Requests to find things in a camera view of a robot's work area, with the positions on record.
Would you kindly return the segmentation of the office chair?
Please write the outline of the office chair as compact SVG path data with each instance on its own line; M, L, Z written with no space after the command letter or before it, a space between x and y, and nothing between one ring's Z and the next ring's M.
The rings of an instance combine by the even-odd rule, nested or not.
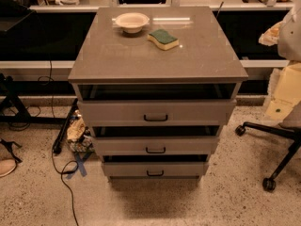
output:
M263 124L253 123L245 121L243 124L238 125L235 129L235 134L241 137L245 132L246 128L252 128L255 130L263 131L271 135L285 137L293 141L292 145L288 148L288 153L277 166L275 171L270 177L264 178L262 181L262 187L265 191L273 192L276 188L275 179L287 166L293 156L301 148L301 104L298 104L292 112L284 119L279 127L271 127Z

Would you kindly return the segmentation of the grey top drawer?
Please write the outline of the grey top drawer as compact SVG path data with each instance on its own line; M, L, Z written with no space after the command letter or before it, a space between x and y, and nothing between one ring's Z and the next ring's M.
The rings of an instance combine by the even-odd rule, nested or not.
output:
M227 124L235 100L85 101L88 126L185 126Z

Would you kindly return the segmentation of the grey middle drawer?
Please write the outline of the grey middle drawer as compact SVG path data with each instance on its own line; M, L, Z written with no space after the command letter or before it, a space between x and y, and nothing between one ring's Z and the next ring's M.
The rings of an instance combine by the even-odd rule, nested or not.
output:
M97 155L211 154L218 137L111 137L93 138Z

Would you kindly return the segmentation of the green yellow sponge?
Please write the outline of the green yellow sponge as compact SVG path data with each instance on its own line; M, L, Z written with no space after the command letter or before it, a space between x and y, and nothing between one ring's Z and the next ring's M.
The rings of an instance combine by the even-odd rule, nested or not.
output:
M148 34L147 39L161 50L169 50L179 45L179 40L164 29L157 29Z

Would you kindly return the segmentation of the black desk leg frame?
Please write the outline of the black desk leg frame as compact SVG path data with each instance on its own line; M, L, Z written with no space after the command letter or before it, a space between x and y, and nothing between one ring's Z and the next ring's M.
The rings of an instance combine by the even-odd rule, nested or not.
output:
M0 73L0 89L5 92L5 99L0 103L0 111L10 105L14 105L17 113L14 116L0 116L0 122L11 123L40 123L40 124L63 124L64 118L33 117L30 115L23 102L18 97L11 76L4 76Z

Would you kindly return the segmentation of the grey drawer cabinet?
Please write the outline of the grey drawer cabinet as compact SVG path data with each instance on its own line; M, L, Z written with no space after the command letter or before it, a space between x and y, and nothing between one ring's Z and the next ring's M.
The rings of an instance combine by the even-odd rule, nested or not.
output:
M247 73L212 11L142 8L148 24L135 36L115 23L121 8L101 8L69 75L79 102L235 100ZM147 39L164 29L169 50ZM218 137L224 125L88 126L93 138ZM99 155L102 163L206 162L211 154Z

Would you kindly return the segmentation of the blue tape cross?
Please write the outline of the blue tape cross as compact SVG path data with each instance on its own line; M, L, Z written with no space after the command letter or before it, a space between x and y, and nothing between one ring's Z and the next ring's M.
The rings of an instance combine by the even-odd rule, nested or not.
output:
M75 168L73 169L73 171L71 172L71 174L68 174L66 176L67 179L71 179L72 176L75 174L75 172L79 171L80 174L83 177L87 176L87 171L85 168L85 162L90 158L90 156L92 155L92 152L87 152L87 153L76 153L74 155L75 161L77 162L77 165L75 166Z

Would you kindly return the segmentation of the black power strip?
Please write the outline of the black power strip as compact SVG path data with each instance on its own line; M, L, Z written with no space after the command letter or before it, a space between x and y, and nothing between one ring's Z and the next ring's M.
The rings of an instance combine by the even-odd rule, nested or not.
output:
M68 113L68 116L64 120L64 123L63 123L63 125L62 125L62 127L61 127L61 129L59 131L59 134L58 134L58 136L57 136L57 138L56 138L56 140L55 140L55 142L53 144L52 152L54 154L60 154L61 153L61 146L60 146L60 144L61 144L61 141L62 141L62 139L63 139L63 137L64 137L64 135L65 135L65 133L66 133L66 131L68 129L71 116L72 116L73 112L76 110L76 108L77 108L77 99L75 99L73 101L73 103L71 105L71 109L70 109L70 111Z

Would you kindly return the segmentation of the grey bottom drawer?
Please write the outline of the grey bottom drawer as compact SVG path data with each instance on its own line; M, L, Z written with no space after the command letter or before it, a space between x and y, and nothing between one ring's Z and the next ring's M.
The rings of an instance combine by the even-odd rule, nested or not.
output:
M199 177L208 167L206 162L102 163L107 177Z

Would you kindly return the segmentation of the grey drawer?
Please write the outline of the grey drawer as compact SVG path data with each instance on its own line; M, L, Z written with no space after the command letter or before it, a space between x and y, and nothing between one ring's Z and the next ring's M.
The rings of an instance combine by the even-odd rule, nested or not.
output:
M227 124L235 100L85 101L88 126L185 126Z
M97 155L211 154L218 137L111 137L93 138Z
M206 162L102 163L107 177L199 177L208 167Z

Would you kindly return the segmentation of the white paper bowl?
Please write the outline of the white paper bowl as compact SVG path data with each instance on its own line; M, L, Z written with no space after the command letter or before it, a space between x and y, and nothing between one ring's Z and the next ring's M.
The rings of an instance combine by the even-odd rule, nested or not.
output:
M138 12L129 12L119 15L115 19L117 26L129 34L135 34L142 30L142 28L149 22L150 18L145 14Z

